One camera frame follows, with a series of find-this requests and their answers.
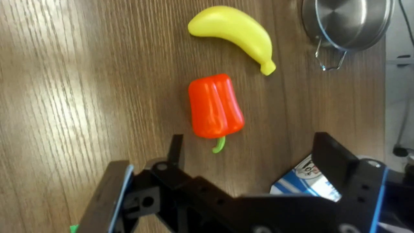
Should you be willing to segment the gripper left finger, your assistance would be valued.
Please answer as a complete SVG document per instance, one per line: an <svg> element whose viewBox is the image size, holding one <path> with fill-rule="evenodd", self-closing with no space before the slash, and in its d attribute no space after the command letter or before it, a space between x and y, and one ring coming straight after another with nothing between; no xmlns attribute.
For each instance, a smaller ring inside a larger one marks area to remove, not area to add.
<svg viewBox="0 0 414 233"><path fill-rule="evenodd" d="M76 233L136 233L142 217L155 215L172 233L234 233L213 208L229 197L180 167L183 135L174 135L166 158L135 174L128 160L111 161Z"/></svg>

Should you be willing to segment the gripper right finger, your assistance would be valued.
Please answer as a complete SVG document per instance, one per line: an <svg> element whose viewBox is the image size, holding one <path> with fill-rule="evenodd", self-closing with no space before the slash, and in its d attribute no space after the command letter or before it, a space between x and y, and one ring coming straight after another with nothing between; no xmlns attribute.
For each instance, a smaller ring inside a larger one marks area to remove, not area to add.
<svg viewBox="0 0 414 233"><path fill-rule="evenodd" d="M339 233L391 233L396 224L414 233L414 166L404 172L360 159L327 132L316 132L312 161L340 193L335 230Z"/></svg>

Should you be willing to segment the orange toy bell pepper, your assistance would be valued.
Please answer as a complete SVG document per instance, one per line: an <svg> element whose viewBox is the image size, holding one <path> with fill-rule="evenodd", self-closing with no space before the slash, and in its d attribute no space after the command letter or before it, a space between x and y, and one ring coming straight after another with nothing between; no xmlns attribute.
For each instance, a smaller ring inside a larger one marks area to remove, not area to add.
<svg viewBox="0 0 414 233"><path fill-rule="evenodd" d="M196 79L189 84L188 94L193 132L201 138L216 139L212 152L221 152L226 136L245 125L231 78L222 73Z"/></svg>

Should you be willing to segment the silver pot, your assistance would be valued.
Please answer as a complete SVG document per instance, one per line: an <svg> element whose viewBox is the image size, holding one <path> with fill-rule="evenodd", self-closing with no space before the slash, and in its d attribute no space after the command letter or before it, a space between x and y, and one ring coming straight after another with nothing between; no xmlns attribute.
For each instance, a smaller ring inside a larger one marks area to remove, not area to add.
<svg viewBox="0 0 414 233"><path fill-rule="evenodd" d="M338 70L349 52L364 51L385 35L395 0L302 0L301 18L308 38L316 44L315 59L327 72ZM341 53L337 65L327 66L321 48Z"/></svg>

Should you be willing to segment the yellow toy banana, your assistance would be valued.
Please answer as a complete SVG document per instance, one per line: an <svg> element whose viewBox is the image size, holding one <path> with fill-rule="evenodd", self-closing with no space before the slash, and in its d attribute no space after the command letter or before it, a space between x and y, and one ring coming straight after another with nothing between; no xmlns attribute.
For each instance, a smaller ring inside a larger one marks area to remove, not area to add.
<svg viewBox="0 0 414 233"><path fill-rule="evenodd" d="M272 60L270 35L254 18L230 6L203 9L188 23L188 31L196 37L214 37L240 47L260 65L263 75L272 74L276 65Z"/></svg>

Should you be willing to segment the blue and white carton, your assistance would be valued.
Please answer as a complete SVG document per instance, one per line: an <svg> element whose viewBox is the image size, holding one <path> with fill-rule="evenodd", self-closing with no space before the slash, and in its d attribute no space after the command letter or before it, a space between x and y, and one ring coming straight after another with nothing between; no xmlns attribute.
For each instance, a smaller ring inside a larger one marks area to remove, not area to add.
<svg viewBox="0 0 414 233"><path fill-rule="evenodd" d="M269 193L273 195L306 194L323 197L333 202L341 198L340 193L315 166L311 154L276 181Z"/></svg>

